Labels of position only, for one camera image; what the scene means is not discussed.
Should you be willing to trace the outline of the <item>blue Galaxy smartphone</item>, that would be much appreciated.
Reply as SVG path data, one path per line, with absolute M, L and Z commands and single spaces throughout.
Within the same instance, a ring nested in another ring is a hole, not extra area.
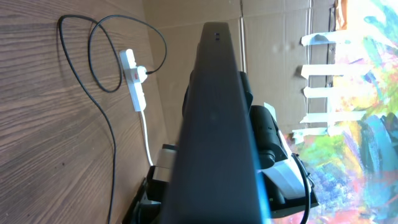
M 269 223 L 229 26 L 207 22 L 185 99 L 162 223 Z

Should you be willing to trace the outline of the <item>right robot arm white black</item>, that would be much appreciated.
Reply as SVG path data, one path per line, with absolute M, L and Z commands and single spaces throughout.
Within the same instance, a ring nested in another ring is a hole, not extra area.
M 266 223 L 308 213 L 317 198 L 244 73 L 194 70 L 164 223 Z

